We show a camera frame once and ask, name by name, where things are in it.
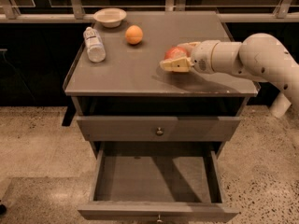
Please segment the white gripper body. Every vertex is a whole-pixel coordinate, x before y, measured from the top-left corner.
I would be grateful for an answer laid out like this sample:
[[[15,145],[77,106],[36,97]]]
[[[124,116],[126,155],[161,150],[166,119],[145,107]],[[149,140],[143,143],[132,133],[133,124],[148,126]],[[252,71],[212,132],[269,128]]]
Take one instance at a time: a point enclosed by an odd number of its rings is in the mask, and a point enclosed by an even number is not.
[[[193,68],[204,74],[213,74],[212,55],[213,50],[220,43],[220,40],[206,40],[199,42],[191,52]]]

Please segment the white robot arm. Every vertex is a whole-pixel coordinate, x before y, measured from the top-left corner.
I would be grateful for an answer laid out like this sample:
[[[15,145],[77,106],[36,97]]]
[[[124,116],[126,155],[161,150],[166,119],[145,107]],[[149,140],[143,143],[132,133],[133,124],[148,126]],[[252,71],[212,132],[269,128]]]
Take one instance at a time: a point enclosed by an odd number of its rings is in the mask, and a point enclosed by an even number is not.
[[[190,53],[160,61],[167,72],[223,73],[274,85],[299,108],[299,64],[275,37],[254,34],[243,42],[206,40],[178,45]]]

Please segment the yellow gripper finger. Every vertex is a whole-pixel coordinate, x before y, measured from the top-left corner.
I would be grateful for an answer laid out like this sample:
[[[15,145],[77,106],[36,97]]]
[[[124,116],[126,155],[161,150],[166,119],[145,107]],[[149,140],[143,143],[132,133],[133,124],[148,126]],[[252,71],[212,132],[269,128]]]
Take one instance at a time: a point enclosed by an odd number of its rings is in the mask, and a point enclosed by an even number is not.
[[[192,68],[192,63],[187,57],[179,57],[160,61],[160,67],[167,72],[188,73]]]
[[[190,55],[192,50],[199,45],[199,42],[188,42],[178,44],[178,54],[179,55]]]

